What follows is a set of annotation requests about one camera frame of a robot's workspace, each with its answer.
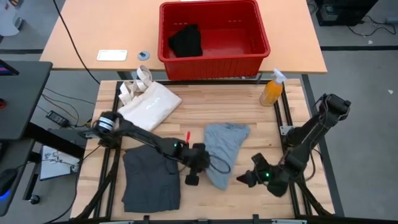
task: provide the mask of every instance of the plastic bottle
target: plastic bottle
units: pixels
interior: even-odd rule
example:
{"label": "plastic bottle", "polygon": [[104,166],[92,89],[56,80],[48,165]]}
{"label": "plastic bottle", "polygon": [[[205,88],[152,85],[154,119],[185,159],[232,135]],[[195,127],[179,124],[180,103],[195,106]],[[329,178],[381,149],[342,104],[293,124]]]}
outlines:
{"label": "plastic bottle", "polygon": [[287,79],[282,72],[278,69],[274,69],[274,75],[276,76],[275,80],[272,80],[262,92],[260,96],[260,104],[262,106],[272,106],[278,100],[278,98],[282,94],[283,85],[282,83]]}

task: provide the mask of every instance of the orange liquid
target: orange liquid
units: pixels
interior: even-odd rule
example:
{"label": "orange liquid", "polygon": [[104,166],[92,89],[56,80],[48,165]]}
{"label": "orange liquid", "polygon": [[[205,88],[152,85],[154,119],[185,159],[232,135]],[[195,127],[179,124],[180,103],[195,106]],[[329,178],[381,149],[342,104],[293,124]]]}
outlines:
{"label": "orange liquid", "polygon": [[283,85],[278,84],[275,80],[269,82],[260,96],[260,104],[262,106],[272,106],[282,94]]}

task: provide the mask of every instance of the clothing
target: clothing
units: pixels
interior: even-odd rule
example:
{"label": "clothing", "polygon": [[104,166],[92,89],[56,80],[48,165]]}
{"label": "clothing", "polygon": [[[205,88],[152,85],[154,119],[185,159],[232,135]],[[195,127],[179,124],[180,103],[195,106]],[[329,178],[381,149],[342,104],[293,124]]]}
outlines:
{"label": "clothing", "polygon": [[169,47],[176,57],[197,57],[202,56],[201,35],[198,25],[187,25],[169,37]]}
{"label": "clothing", "polygon": [[[214,167],[206,169],[206,174],[217,188],[226,190],[228,179],[232,175],[235,160],[243,141],[249,136],[250,128],[244,124],[209,124],[205,128],[205,145],[210,155],[224,160],[231,168],[228,174],[221,174]],[[210,156],[213,166],[222,172],[228,171],[228,166],[214,156]]]}
{"label": "clothing", "polygon": [[180,208],[180,176],[176,161],[166,159],[153,147],[128,149],[123,155],[126,189],[125,212],[161,212]]}

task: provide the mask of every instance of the wooden table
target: wooden table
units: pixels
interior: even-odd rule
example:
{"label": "wooden table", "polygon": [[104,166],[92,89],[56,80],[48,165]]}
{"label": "wooden table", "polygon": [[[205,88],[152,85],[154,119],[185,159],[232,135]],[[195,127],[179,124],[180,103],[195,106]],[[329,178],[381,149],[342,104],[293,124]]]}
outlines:
{"label": "wooden table", "polygon": [[[113,106],[116,81],[103,81],[99,88],[93,120],[97,120],[103,111]],[[250,219],[252,214],[260,218],[293,218],[292,202],[289,191],[278,198],[267,191],[263,185],[248,188],[238,182],[236,177],[252,170],[251,156],[263,153],[270,163],[277,163],[282,156],[278,125],[273,107],[259,104],[259,96],[264,85],[173,85],[168,86],[182,98],[182,104],[155,130],[162,137],[185,139],[187,131],[191,132],[191,143],[203,142],[203,129],[209,123],[246,123],[251,133],[239,151],[229,187],[224,192],[214,187],[206,174],[200,174],[199,186],[187,186],[183,183],[188,169],[181,173],[181,206],[179,210],[151,213],[151,220],[192,220],[206,219]],[[305,97],[300,80],[287,80],[286,92],[290,112],[295,126],[303,125],[309,118]],[[97,139],[89,140],[86,154],[97,147]],[[141,145],[136,140],[124,138],[122,149]],[[315,157],[316,173],[307,182],[319,202],[330,212],[333,206],[326,182],[322,162],[317,153]],[[87,157],[82,165],[78,181],[77,197],[72,208],[71,217],[77,216],[87,205],[98,188],[104,149],[99,148]],[[312,172],[308,163],[305,176]],[[113,201],[112,220],[142,220],[143,213],[124,213],[121,201],[126,186],[123,160],[120,159],[116,190]],[[303,202],[299,188],[298,199],[300,211],[304,214]],[[104,215],[108,194],[103,197],[101,215]]]}
{"label": "wooden table", "polygon": [[[164,70],[157,58],[159,6],[166,0],[67,0],[62,15],[76,47],[90,70],[131,71],[145,65]],[[260,72],[278,68],[285,73],[326,73],[306,0],[260,0],[262,21],[271,46]],[[127,50],[124,62],[97,61],[99,50]],[[149,60],[137,59],[139,52]],[[81,70],[69,36],[60,19],[40,58],[54,70]]]}

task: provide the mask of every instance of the light gray cloth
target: light gray cloth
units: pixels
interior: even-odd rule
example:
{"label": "light gray cloth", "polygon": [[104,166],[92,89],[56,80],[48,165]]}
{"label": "light gray cloth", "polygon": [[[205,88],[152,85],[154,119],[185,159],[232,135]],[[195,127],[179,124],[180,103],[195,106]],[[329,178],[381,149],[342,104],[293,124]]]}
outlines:
{"label": "light gray cloth", "polygon": [[211,164],[222,172],[228,171],[228,166],[225,162],[231,168],[231,172],[228,174],[221,174],[212,166],[206,169],[207,176],[217,188],[226,190],[238,152],[249,134],[250,128],[245,124],[225,123],[206,126],[204,143],[206,150],[210,154]]}
{"label": "light gray cloth", "polygon": [[125,212],[161,212],[180,208],[180,175],[177,162],[153,147],[143,145],[123,155],[126,189]]}

